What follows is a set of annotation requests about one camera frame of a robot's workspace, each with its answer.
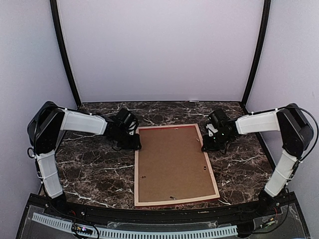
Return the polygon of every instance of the dark marble surface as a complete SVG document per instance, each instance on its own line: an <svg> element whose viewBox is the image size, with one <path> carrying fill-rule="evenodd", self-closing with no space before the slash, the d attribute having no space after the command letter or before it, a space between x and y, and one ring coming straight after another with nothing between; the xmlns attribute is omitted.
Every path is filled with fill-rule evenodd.
<svg viewBox="0 0 319 239"><path fill-rule="evenodd" d="M140 126L197 123L205 132L213 110L223 108L230 118L243 115L238 103L230 102L129 102L87 103L80 110L111 115L131 110ZM56 155L61 184L68 201L100 207L134 209L134 152L119 151L102 136L67 132ZM195 209L234 205L258 199L272 169L254 134L241 136L225 155L209 153L221 198L166 207Z"/></svg>

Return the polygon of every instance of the black cable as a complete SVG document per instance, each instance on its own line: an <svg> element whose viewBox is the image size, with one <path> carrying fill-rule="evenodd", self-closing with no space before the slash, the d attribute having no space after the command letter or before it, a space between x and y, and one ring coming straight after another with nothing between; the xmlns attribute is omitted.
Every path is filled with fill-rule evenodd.
<svg viewBox="0 0 319 239"><path fill-rule="evenodd" d="M27 150L26 150L26 154L28 155L28 157L29 158L34 158L34 150L33 150L33 148L28 148Z"/></svg>
<svg viewBox="0 0 319 239"><path fill-rule="evenodd" d="M224 152L221 150L221 149L219 149L219 152L221 152L221 154L226 154L227 153L227 149L229 148L229 145L230 145L230 140L229 141L227 141L226 143L225 143L225 149L224 149Z"/></svg>
<svg viewBox="0 0 319 239"><path fill-rule="evenodd" d="M98 231L98 229L95 227L95 225L91 225L92 227L94 227L94 229L97 231L97 233L98 233L98 237L97 237L97 239L99 239L100 238L100 233L99 233L99 231ZM87 237L87 236L81 236L81 235L79 235L76 231L74 231L74 233L76 234L76 236L74 236L75 238L79 238L79 239L82 239L82 238L91 238L91 236L92 235L90 235L89 237Z"/></svg>
<svg viewBox="0 0 319 239"><path fill-rule="evenodd" d="M319 126L318 126L318 122L317 122L317 120L315 119L315 117L314 117L309 111L306 111L306 110L303 109L303 108L295 107L295 106L285 106L285 107L280 107L279 109L287 109L287 108L297 109L297 110L300 110L300 111L305 112L306 114L308 114L308 115L313 119L313 121L314 121L315 124L316 124L317 135L316 135L315 142L314 142L313 146L311 147L311 149L308 151L308 153L307 153L304 157L302 157L302 158L299 160L299 162L302 162L302 161L312 152L312 150L314 149L315 145L316 145L317 142L318 142L318 138L319 138Z"/></svg>
<svg viewBox="0 0 319 239"><path fill-rule="evenodd" d="M66 217L66 218L72 218L72 219L74 219L74 220L82 221L83 223L92 226L92 227L95 229L95 231L96 231L97 239L100 238L100 232L99 232L99 230L96 228L95 225L93 225L92 223L90 223L90 222L88 222L88 221L86 221L86 220L84 220L84 219L77 218L77 217L74 217L74 216L70 216L70 215L67 215L67 214L64 214L64 213L60 212L59 210L57 210L57 209L52 205L51 200L50 200L50 198L49 198L49 195L47 194L45 188L43 189L43 191L44 191L44 194L46 195L46 198L47 198L47 200L48 200L48 202L49 202L51 208L53 208L58 214L60 214L60 215L62 215L62 216L64 216L64 217Z"/></svg>
<svg viewBox="0 0 319 239"><path fill-rule="evenodd" d="M315 122L315 125L316 125L316 128L317 128L317 135L316 135L316 139L314 141L314 144L313 146L311 147L311 149L308 151L308 153L302 157L300 160L298 160L294 166L297 167L314 149L314 147L316 146L317 142L318 142L318 138L319 138L319 125L318 125L318 122L317 120L315 119L315 117L307 110L303 109L303 108L300 108L300 107L295 107L295 106L283 106L283 107L280 107L280 108L277 108L277 110L282 110L282 109L296 109L296 110L300 110L300 111L303 111L305 112L307 115L309 115L313 121ZM250 113L250 115L258 115L258 114L262 114L262 113L267 113L267 112L271 112L271 111L274 111L276 109L272 109L272 110L266 110L266 111L259 111L259 112L255 112L253 114Z"/></svg>
<svg viewBox="0 0 319 239"><path fill-rule="evenodd" d="M35 155L36 155L36 134L37 134L37 129L38 129L38 127L39 127L39 124L38 124L38 123L39 123L39 119L40 119L40 117L42 116L42 114L44 113L44 111L47 110L49 107L58 107L59 109L65 109L65 108L59 107L59 106L48 106L48 107L45 107L45 108L43 108L43 109L41 110L41 112L40 112L40 114L39 114L39 116L38 116L38 119L37 119L37 121L36 121L36 123L35 123L35 127L34 127L33 152L34 152ZM97 230L97 228L96 228L94 225L92 225L91 223L89 223L89 222L87 222L87 221L85 221L85 220L83 220L83 219L80 219L80 218L77 218L77 217L73 217L73 216L70 216L70 215L66 215L66 214L64 214L64 213L62 213L62 212L60 212L60 211L58 211L58 210L51 204L50 197L48 196L48 194L47 194L47 192L46 192L46 190L45 190L45 187L43 188L43 191L44 191L44 193L45 193L45 195L46 195L46 197L47 197L47 199L48 199L48 202L49 202L50 206L51 206L57 213L59 213L59 214L65 216L65 217L69 217L69 218L73 218L73 219L76 219L76 220L80 220L80 221L82 221L82 222L84 222L84 223L86 223L86 224L89 224L90 226L92 226L92 227L96 230L97 239L100 238L100 233L99 233L99 231Z"/></svg>
<svg viewBox="0 0 319 239"><path fill-rule="evenodd" d="M120 152L120 151L122 150L122 148L115 149L115 148L114 148L114 144L111 145L111 148L112 148L114 151L116 151L116 152Z"/></svg>
<svg viewBox="0 0 319 239"><path fill-rule="evenodd" d="M286 211L286 215L284 217L284 219L281 221L281 223L279 223L275 228L271 229L270 231L267 231L267 232L256 232L257 230L260 230L261 227L257 227L256 229L254 229L253 231L250 231L250 232L240 232L238 231L238 234L239 235L246 235L246 234L268 234L268 233L271 233L275 230L277 230L287 219L288 217L288 214L289 214L289 206L290 206L290 194L289 194L289 190L287 189L287 193L288 193L288 207L287 207L287 211Z"/></svg>

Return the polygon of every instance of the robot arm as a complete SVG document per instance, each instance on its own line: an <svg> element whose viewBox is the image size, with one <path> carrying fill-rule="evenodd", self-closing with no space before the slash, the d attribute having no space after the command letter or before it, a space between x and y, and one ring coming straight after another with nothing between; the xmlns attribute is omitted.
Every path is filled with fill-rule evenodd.
<svg viewBox="0 0 319 239"><path fill-rule="evenodd" d="M140 136L135 133L139 123L128 110L121 109L116 116L104 118L58 107L46 102L27 127L38 176L52 199L63 194L55 163L55 151L61 131L73 130L103 135L117 141L122 149L141 149Z"/></svg>
<svg viewBox="0 0 319 239"><path fill-rule="evenodd" d="M262 204L269 204L290 181L304 151L314 136L314 131L296 104L261 113L251 113L230 120L223 110L208 116L208 135L203 137L202 151L218 151L237 136L264 131L280 131L283 152L270 180L260 193Z"/></svg>

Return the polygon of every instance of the white wall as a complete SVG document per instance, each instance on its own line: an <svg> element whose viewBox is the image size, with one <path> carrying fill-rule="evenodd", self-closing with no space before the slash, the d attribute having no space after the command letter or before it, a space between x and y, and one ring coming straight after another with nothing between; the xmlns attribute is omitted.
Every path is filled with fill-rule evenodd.
<svg viewBox="0 0 319 239"><path fill-rule="evenodd" d="M240 101L263 0L60 0L83 102Z"/></svg>
<svg viewBox="0 0 319 239"><path fill-rule="evenodd" d="M40 181L26 127L42 104L75 107L60 57L49 0L0 0L0 225L15 238Z"/></svg>
<svg viewBox="0 0 319 239"><path fill-rule="evenodd" d="M319 1L273 1L256 80L247 109L259 111L295 102L319 120ZM278 162L280 133L263 134ZM290 184L313 238L319 238L319 146Z"/></svg>

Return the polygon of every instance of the wooden frame border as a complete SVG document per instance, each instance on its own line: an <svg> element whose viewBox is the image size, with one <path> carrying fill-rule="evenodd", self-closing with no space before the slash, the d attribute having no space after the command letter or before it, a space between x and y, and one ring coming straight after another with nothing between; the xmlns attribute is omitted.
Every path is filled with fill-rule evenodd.
<svg viewBox="0 0 319 239"><path fill-rule="evenodd" d="M153 128L179 128L179 127L195 127L198 138L200 140L201 145L203 145L203 138L201 136L198 124L192 123L192 124L177 124L177 125L163 125L163 126L145 126L145 127L138 127L136 130L136 133L139 133L140 129L153 129ZM211 163L209 161L208 154L204 152L207 167L209 170L209 175L211 178L211 181L213 183L213 187L215 189L215 194L210 196L204 196L204 197L197 197L197 198L191 198L191 199L180 199L180 200L169 200L169 201L158 201L158 202L139 202L139 151L135 151L135 166L134 166L134 205L136 207L143 207L143 206L162 206L162 205L173 205L173 204L182 204L182 203L193 203L198 201L207 201L211 199L217 199L220 198L216 179L214 177L214 172L211 167Z"/></svg>

